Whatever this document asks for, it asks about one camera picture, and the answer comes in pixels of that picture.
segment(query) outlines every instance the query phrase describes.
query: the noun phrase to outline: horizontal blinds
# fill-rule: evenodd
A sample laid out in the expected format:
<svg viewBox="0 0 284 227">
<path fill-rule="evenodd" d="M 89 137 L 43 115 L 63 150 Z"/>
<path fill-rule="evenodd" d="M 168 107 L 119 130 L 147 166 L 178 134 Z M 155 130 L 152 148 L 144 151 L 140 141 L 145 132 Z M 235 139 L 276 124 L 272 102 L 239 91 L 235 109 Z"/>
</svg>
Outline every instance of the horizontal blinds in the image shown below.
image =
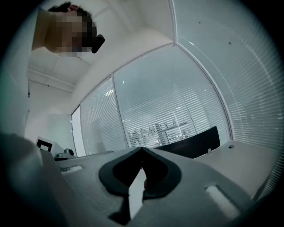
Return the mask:
<svg viewBox="0 0 284 227">
<path fill-rule="evenodd" d="M 82 137 L 87 154 L 127 148 L 118 116 L 112 78 L 99 84 L 82 101 Z"/>
<path fill-rule="evenodd" d="M 283 149 L 283 64 L 243 5 L 174 0 L 178 42 L 210 73 L 228 107 L 236 141 Z"/>
<path fill-rule="evenodd" d="M 211 83 L 179 47 L 146 54 L 114 73 L 130 147 L 158 147 L 217 126 L 229 140 L 223 107 Z"/>
</svg>

